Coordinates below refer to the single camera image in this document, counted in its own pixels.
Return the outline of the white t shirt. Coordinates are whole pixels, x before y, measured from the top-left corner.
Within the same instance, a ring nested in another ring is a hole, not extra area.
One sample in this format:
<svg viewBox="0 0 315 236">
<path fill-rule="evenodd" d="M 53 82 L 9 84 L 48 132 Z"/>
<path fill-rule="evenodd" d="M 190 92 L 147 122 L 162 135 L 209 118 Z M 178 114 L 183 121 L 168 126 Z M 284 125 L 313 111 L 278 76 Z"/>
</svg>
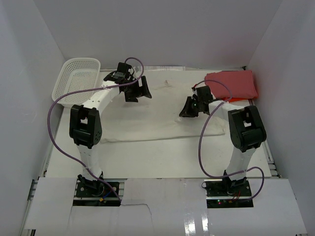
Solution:
<svg viewBox="0 0 315 236">
<path fill-rule="evenodd" d="M 179 116 L 192 94 L 187 83 L 164 81 L 150 86 L 152 98 L 140 97 L 137 103 L 126 102 L 124 94 L 116 96 L 101 115 L 101 143 L 135 142 L 183 137 L 197 137 L 207 119 Z"/>
</svg>

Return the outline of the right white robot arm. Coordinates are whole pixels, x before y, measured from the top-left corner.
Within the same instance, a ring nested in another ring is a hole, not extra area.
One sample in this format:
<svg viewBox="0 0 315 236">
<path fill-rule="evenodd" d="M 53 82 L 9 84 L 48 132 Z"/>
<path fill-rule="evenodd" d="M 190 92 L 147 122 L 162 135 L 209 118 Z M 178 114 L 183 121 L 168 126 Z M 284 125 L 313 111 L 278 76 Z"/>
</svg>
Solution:
<svg viewBox="0 0 315 236">
<path fill-rule="evenodd" d="M 230 139 L 233 144 L 232 157 L 223 175 L 217 177 L 223 180 L 222 189 L 228 196 L 234 196 L 246 180 L 249 162 L 266 140 L 266 131 L 259 111 L 255 105 L 238 106 L 227 101 L 214 99 L 208 86 L 192 87 L 193 95 L 187 97 L 185 105 L 179 116 L 183 118 L 196 118 L 199 113 L 208 117 L 202 128 L 198 143 L 198 161 L 204 174 L 208 174 L 201 162 L 201 143 L 210 118 L 217 114 L 219 118 L 228 122 Z"/>
</svg>

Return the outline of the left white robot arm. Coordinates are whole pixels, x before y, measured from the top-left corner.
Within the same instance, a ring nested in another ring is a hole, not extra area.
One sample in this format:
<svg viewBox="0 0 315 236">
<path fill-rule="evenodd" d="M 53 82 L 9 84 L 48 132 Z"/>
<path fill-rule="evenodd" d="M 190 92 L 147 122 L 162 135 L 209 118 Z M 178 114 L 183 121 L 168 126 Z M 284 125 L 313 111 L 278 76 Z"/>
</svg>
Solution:
<svg viewBox="0 0 315 236">
<path fill-rule="evenodd" d="M 83 162 L 83 174 L 80 180 L 89 181 L 87 190 L 93 196 L 103 193 L 104 184 L 97 180 L 102 178 L 102 169 L 99 165 L 99 156 L 96 145 L 102 136 L 101 115 L 109 103 L 124 93 L 125 102 L 138 102 L 138 98 L 152 98 L 141 65 L 139 77 L 134 75 L 135 70 L 127 62 L 135 57 L 129 57 L 124 62 L 119 62 L 117 69 L 109 73 L 102 82 L 100 91 L 94 93 L 82 105 L 73 105 L 70 109 L 69 135 L 80 153 Z"/>
</svg>

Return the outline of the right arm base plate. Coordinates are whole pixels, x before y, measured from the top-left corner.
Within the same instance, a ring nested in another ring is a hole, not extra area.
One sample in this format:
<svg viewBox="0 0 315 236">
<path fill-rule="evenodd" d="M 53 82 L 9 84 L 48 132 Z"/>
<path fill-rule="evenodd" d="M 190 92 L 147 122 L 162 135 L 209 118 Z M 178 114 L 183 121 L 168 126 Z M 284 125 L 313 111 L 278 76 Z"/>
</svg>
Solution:
<svg viewBox="0 0 315 236">
<path fill-rule="evenodd" d="M 241 186 L 228 190 L 221 180 L 205 180 L 201 187 L 206 191 L 206 203 L 208 209 L 224 208 L 252 208 L 253 200 L 248 181 Z"/>
</svg>

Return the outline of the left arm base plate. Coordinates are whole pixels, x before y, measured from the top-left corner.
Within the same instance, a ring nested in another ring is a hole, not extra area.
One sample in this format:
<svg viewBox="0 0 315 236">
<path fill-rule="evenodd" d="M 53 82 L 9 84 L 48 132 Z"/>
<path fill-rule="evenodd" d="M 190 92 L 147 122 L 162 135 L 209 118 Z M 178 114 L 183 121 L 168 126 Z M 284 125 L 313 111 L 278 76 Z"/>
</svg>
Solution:
<svg viewBox="0 0 315 236">
<path fill-rule="evenodd" d="M 119 207 L 116 194 L 123 196 L 124 183 L 109 181 L 109 185 L 96 179 L 88 180 L 78 175 L 74 193 L 73 206 L 77 207 Z"/>
</svg>

